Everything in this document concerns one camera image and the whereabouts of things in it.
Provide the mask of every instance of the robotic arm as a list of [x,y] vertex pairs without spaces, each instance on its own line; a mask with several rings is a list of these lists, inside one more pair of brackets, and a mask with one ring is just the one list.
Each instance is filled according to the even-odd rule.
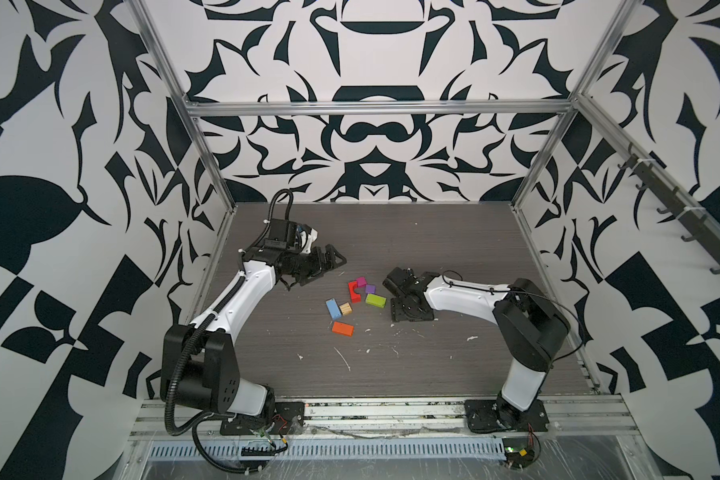
[[394,322],[433,320],[436,310],[451,310],[498,324],[512,364],[492,405],[467,402],[470,430],[490,433],[538,424],[537,410],[543,407],[536,398],[570,325],[535,284],[518,279],[511,285],[483,285],[432,272],[415,276],[410,269],[395,268],[384,287],[394,295]]
[[[284,194],[288,207],[284,220],[273,219],[275,204]],[[259,238],[240,250],[240,271],[227,288],[189,325],[173,325],[163,340],[160,398],[166,403],[166,430],[180,435],[193,422],[212,414],[250,417],[250,424],[269,421],[274,409],[271,389],[240,378],[235,342],[240,329],[259,301],[278,281],[286,288],[305,285],[347,260],[332,245],[314,246],[317,231],[288,218],[293,193],[280,190],[269,205]],[[284,276],[294,281],[287,283]],[[175,405],[202,410],[183,426],[176,426]]]

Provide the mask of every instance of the blue block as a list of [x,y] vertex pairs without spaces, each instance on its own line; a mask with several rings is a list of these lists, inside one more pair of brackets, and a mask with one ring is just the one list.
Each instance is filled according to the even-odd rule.
[[331,298],[330,300],[327,300],[326,306],[328,308],[328,312],[331,313],[331,318],[334,320],[342,318],[342,312],[338,309],[338,305],[336,305],[336,299]]

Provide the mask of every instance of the toy block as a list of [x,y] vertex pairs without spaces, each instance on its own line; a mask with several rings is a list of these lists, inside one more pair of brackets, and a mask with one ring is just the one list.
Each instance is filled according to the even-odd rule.
[[378,308],[384,308],[384,305],[387,304],[387,299],[383,296],[375,295],[374,293],[369,293],[365,296],[365,302],[370,303],[371,305],[377,306]]
[[336,305],[336,299],[331,298],[330,300],[327,300],[326,307],[328,308],[328,312],[331,314],[331,318],[334,320],[342,318],[342,312],[338,309],[338,305]]
[[341,322],[334,322],[331,331],[334,333],[338,333],[339,335],[352,336],[352,334],[355,332],[355,326],[347,325],[346,323]]
[[349,298],[352,299],[352,303],[357,303],[360,301],[360,294],[355,293],[355,289],[358,287],[358,283],[355,282],[349,282]]

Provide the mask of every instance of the wall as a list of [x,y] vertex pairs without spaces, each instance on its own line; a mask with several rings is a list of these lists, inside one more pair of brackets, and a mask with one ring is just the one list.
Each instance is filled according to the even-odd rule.
[[124,4],[0,2],[0,478],[114,473],[224,214],[198,158]]
[[[566,98],[616,0],[146,0],[191,101]],[[510,200],[552,114],[204,118],[236,200]]]
[[[592,92],[720,222],[720,0],[648,0]],[[720,276],[578,116],[523,205],[605,391],[662,472],[720,478]]]

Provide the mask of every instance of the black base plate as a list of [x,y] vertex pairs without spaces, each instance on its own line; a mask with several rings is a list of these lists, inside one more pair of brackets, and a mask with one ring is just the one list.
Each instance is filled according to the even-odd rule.
[[[472,433],[495,433],[504,428],[499,425],[495,400],[467,400],[464,402],[464,414],[467,417],[467,427]],[[541,400],[534,400],[530,408],[523,412],[515,428],[518,432],[527,432],[528,424],[535,432],[547,431],[547,411]]]
[[269,397],[264,403],[264,409],[259,416],[238,415],[231,422],[221,422],[219,433],[228,435],[247,435],[250,430],[258,430],[261,427],[269,427],[274,423],[271,435],[285,435],[290,430],[295,420],[299,425],[304,425],[304,404],[302,402],[275,402],[272,397],[272,410],[268,409]]
[[416,312],[411,316],[410,312],[406,312],[403,307],[403,302],[397,297],[392,298],[390,302],[390,308],[392,309],[392,321],[400,322],[407,320],[409,322],[427,322],[434,320],[434,312]]

